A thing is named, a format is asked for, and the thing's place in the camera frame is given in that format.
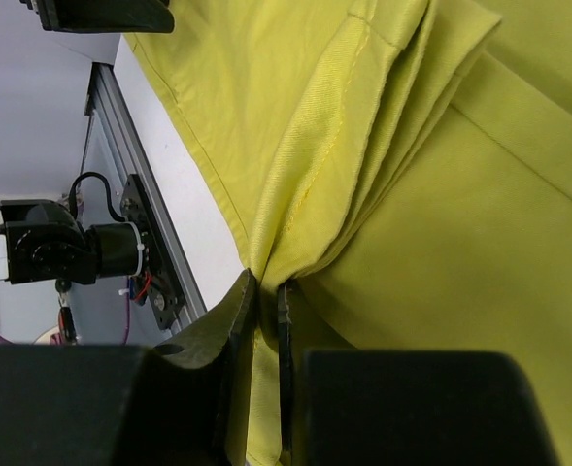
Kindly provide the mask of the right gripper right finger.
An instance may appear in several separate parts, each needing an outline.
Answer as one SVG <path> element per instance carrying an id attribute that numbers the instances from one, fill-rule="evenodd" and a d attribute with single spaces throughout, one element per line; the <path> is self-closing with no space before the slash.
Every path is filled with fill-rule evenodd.
<path id="1" fill-rule="evenodd" d="M 556 465 L 520 366 L 498 352 L 356 349 L 278 292 L 286 465 Z"/>

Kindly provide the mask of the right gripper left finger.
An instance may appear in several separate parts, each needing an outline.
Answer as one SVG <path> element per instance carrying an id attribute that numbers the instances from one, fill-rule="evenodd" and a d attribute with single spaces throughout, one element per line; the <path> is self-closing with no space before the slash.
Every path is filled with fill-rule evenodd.
<path id="1" fill-rule="evenodd" d="M 242 465 L 256 280 L 154 348 L 0 344 L 0 465 Z"/>

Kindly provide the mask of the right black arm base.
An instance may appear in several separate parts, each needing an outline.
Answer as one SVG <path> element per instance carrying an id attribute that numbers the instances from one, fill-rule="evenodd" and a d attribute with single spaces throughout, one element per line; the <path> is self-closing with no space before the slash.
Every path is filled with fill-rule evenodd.
<path id="1" fill-rule="evenodd" d="M 139 230 L 143 266 L 132 279 L 132 300 L 149 303 L 160 330 L 170 329 L 186 303 L 182 285 L 140 177 L 127 177 L 120 202 L 121 213 Z"/>

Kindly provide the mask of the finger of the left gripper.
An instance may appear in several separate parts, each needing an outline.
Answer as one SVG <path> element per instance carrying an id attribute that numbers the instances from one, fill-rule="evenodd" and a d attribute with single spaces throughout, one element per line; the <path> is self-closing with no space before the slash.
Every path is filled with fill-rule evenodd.
<path id="1" fill-rule="evenodd" d="M 46 31 L 76 34 L 172 33 L 175 20 L 168 1 L 21 0 Z"/>

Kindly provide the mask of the yellow-green trousers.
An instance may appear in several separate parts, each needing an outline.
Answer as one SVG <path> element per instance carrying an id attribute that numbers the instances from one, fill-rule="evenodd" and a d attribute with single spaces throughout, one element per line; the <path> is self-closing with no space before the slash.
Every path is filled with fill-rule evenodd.
<path id="1" fill-rule="evenodd" d="M 126 40 L 262 292 L 249 462 L 294 279 L 352 343 L 513 356 L 572 465 L 572 1 L 170 9 Z"/>

